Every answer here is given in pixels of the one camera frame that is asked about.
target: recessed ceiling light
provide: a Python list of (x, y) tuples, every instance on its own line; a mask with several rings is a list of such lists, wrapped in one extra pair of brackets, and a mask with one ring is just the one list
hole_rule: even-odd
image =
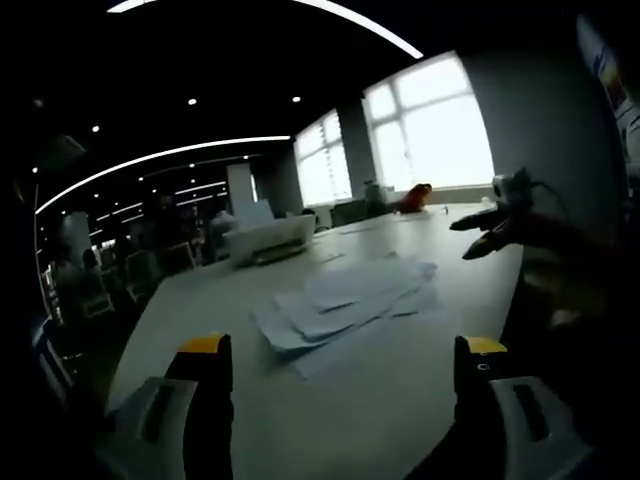
[(130, 167), (132, 165), (137, 165), (138, 163), (141, 163), (141, 162), (147, 162), (149, 160), (153, 160), (154, 158), (164, 157), (167, 155), (174, 155), (176, 153), (187, 152), (190, 150), (196, 150), (200, 148), (218, 147), (221, 145), (236, 145), (239, 143), (273, 142), (273, 141), (287, 141), (287, 140), (291, 140), (290, 135), (270, 136), (270, 137), (231, 138), (227, 140), (216, 140), (213, 142), (197, 143), (195, 145), (187, 145), (185, 147), (172, 148), (170, 150), (164, 150), (162, 152), (152, 153), (151, 155), (145, 155), (144, 157), (135, 158), (133, 160), (129, 160), (128, 162), (114, 165), (113, 167), (110, 167), (110, 168), (107, 168), (106, 170), (102, 170), (98, 173), (95, 173), (85, 178), (84, 180), (80, 180), (78, 183), (74, 183), (73, 185), (64, 189), (62, 192), (58, 193), (57, 195), (54, 195), (49, 200), (44, 202), (40, 207), (38, 207), (38, 209), (36, 210), (36, 215), (40, 215), (44, 210), (46, 210), (53, 203), (57, 202), (68, 193), (73, 192), (77, 188), (80, 188), (89, 182), (92, 182), (100, 177), (103, 177), (109, 173), (116, 172), (123, 168)]

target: black ceiling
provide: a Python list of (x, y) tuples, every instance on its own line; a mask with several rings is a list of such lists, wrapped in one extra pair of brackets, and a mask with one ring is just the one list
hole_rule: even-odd
[[(21, 43), (22, 86), (27, 101), (44, 104), (30, 128), (46, 125), (49, 135), (70, 135), (87, 150), (64, 168), (44, 159), (40, 203), (139, 156), (228, 138), (295, 135), (342, 99), (415, 62), (361, 26), (291, 0), (158, 0), (106, 13), (115, 3), (49, 2), (23, 12), (29, 29)], [(426, 58), (451, 49), (554, 42), (570, 23), (566, 2), (465, 9), (409, 0), (337, 3), (380, 23)], [(302, 101), (292, 103), (293, 96)], [(188, 105), (190, 98), (197, 104)], [(92, 132), (94, 125), (99, 132)], [(280, 149), (247, 144), (154, 159), (78, 189), (56, 210), (75, 203), (99, 213), (115, 197), (133, 201), (141, 175), (246, 154), (268, 162)], [(220, 165), (199, 166), (202, 181), (223, 175)], [(31, 166), (23, 165), (23, 173)], [(154, 182), (181, 188), (189, 170), (170, 170)], [(103, 200), (94, 202), (94, 193)]]

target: cable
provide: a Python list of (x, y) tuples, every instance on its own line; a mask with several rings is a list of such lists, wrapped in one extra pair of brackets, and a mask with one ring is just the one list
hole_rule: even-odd
[(560, 206), (560, 210), (562, 210), (562, 214), (564, 215), (567, 223), (569, 223), (570, 225), (573, 225), (573, 221), (571, 220), (571, 215), (569, 215), (569, 210), (567, 209), (567, 206), (565, 205), (558, 191), (555, 188), (553, 188), (551, 185), (545, 182), (540, 182), (540, 181), (534, 182), (534, 186), (541, 186), (542, 188), (547, 190), (549, 193), (551, 193), (555, 197), (556, 201), (558, 202), (558, 205)]

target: dark wall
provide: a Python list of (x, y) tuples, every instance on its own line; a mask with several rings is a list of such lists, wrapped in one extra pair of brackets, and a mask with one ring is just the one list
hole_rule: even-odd
[(273, 159), (251, 165), (260, 199), (267, 199), (276, 216), (302, 212), (302, 196), (293, 143)]
[[(492, 51), (463, 56), (487, 129), (496, 174), (526, 167), (555, 188), (571, 220), (594, 237), (615, 238), (616, 158), (596, 85), (576, 52)], [(536, 208), (562, 217), (543, 190)]]
[(364, 198), (364, 183), (376, 181), (376, 169), (362, 99), (354, 98), (337, 108), (342, 131), (351, 192), (354, 198)]

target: desk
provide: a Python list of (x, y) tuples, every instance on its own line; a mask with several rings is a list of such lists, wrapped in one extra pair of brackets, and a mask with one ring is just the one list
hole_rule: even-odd
[[(449, 230), (481, 208), (387, 215), (318, 234), (308, 252), (281, 263), (234, 271), (221, 262), (166, 279), (124, 351), (109, 407), (163, 375), (179, 345), (222, 331), (233, 345), (234, 478), (402, 478), (453, 422), (454, 337), (499, 338), (511, 303), (522, 249), (466, 262), (479, 233)], [(391, 250), (438, 264), (441, 313), (385, 325), (309, 380), (282, 363), (250, 319), (253, 308), (314, 272)], [(324, 261), (332, 253), (344, 256)]]

